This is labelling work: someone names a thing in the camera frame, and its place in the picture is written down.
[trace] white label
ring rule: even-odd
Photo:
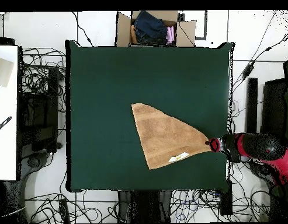
[[[180,155],[178,155],[178,156],[171,157],[170,160],[169,160],[169,162],[176,162],[177,160],[181,160],[181,159],[187,157],[187,155],[189,155],[189,154],[186,153],[186,152],[184,152],[184,153],[182,153],[182,154],[180,154]]]

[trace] dark blue clothing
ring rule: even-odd
[[[137,42],[139,43],[152,43],[152,44],[165,44],[167,29],[162,20],[150,15],[147,11],[142,10],[136,21]]]

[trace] white desk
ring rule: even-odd
[[[0,124],[12,116],[0,130],[0,180],[16,180],[18,47],[0,45],[0,58],[14,63],[8,87],[0,87]]]

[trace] black pen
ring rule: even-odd
[[[0,129],[1,129],[2,127],[4,127],[8,122],[10,122],[11,119],[12,119],[12,117],[10,116],[10,117],[8,117],[4,122],[2,122],[2,123],[0,124]]]

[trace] white floor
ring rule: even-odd
[[[186,20],[197,20],[196,37],[203,37],[204,29],[204,11],[184,11]],[[207,17],[207,39],[196,40],[196,46],[199,47],[218,47],[223,42],[235,42],[234,50],[234,81],[239,77],[248,61],[252,58],[257,50],[262,36],[266,30],[268,23],[273,16],[272,10],[208,10]],[[92,40],[94,46],[113,46],[116,31],[116,12],[78,12],[79,25],[83,27]],[[65,53],[64,42],[68,40],[77,40],[82,46],[89,46],[82,30],[77,29],[77,23],[71,12],[33,12],[33,13],[7,13],[3,21],[0,15],[0,36],[10,37],[16,40],[17,45],[23,48],[39,47],[39,48],[55,48]],[[288,11],[279,10],[276,12],[271,21],[270,26],[263,38],[256,55],[261,53],[267,47],[279,42],[288,32]],[[53,61],[60,61],[60,58],[54,57]],[[265,52],[255,63],[255,68],[249,77],[258,78],[258,101],[262,100],[263,86],[266,81],[279,79],[284,77],[283,62],[288,60],[288,40],[277,45],[270,51]],[[233,99],[239,102],[239,109],[245,108],[246,85],[244,81],[234,92]],[[262,105],[258,105],[258,131],[261,126]],[[64,127],[64,114],[59,114],[59,128]],[[234,118],[236,131],[244,131],[245,129],[245,112],[241,112],[239,117]],[[54,155],[51,165],[41,169],[39,172],[32,174],[26,185],[25,197],[31,198],[38,195],[59,193],[60,184],[64,178],[66,171],[66,154],[65,154],[65,133],[61,133],[58,137],[64,147]],[[245,195],[250,197],[257,190],[267,191],[265,183],[255,177],[246,167],[241,168],[242,175],[238,168],[234,168],[234,177],[240,182],[245,190]],[[75,194],[69,193],[65,189],[65,183],[61,187],[61,192],[66,195],[69,200],[75,200]],[[77,193],[78,205],[82,206],[83,192]],[[243,197],[242,188],[238,184],[233,185],[233,194],[235,198]],[[181,195],[184,200],[188,200],[186,195]],[[86,207],[95,207],[101,210],[103,217],[108,215],[107,208],[113,207],[117,201],[116,191],[88,191],[84,200],[87,201],[108,201],[108,202],[86,202]],[[265,194],[258,193],[253,200],[261,205],[269,205],[269,199]],[[43,202],[26,201],[27,215],[30,217],[35,213],[37,207]],[[234,203],[234,211],[246,208],[245,200]],[[251,213],[250,208],[244,212]],[[89,217],[95,219],[94,212],[89,212]],[[173,222],[184,222],[177,220],[176,215],[188,212],[178,209],[176,214],[172,214]],[[248,221],[245,215],[237,215],[241,221]],[[36,221],[45,219],[44,215],[37,215]],[[195,213],[195,222],[217,222],[214,213],[208,208],[201,208]],[[87,222],[84,216],[77,219],[77,223]],[[113,217],[106,218],[103,223],[116,222]]]

